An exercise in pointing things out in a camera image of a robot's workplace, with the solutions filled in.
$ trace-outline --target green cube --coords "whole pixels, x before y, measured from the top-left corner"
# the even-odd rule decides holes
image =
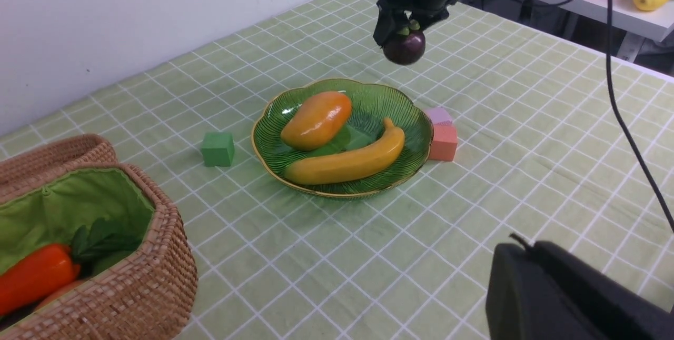
[[[234,138],[229,132],[206,132],[202,142],[205,166],[232,166]]]

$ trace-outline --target mangosteen stem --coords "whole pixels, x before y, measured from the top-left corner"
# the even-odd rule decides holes
[[[418,31],[418,30],[421,29],[421,25],[419,25],[419,22],[417,22],[417,21],[415,21],[414,19],[412,19],[412,20],[410,21],[410,29],[411,29],[412,31]]]
[[[403,27],[400,31],[397,32],[398,35],[402,36],[409,36],[410,35],[410,29],[407,27]]]

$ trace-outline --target mangosteen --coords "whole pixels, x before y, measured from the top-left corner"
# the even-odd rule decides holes
[[[419,61],[426,51],[426,36],[421,32],[417,21],[411,21],[409,27],[402,28],[383,46],[383,55],[390,62],[401,66],[412,65]]]

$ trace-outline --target green plate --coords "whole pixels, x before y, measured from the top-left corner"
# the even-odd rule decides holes
[[[349,96],[351,117],[323,148],[311,152],[296,151],[281,141],[281,130],[307,98],[322,91],[340,91]],[[383,133],[385,117],[390,117],[396,126],[405,131],[402,153],[387,169],[342,184],[302,186],[284,179],[283,171],[297,160],[350,151],[373,143]],[[280,182],[297,191],[338,199],[364,198],[407,181],[428,159],[432,139],[431,120],[405,94],[382,84],[363,84],[344,78],[323,79],[280,94],[269,102],[251,134],[257,157]]]

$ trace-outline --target orange cube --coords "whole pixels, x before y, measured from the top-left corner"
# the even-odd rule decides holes
[[[433,141],[429,160],[452,162],[459,143],[457,127],[433,126]]]

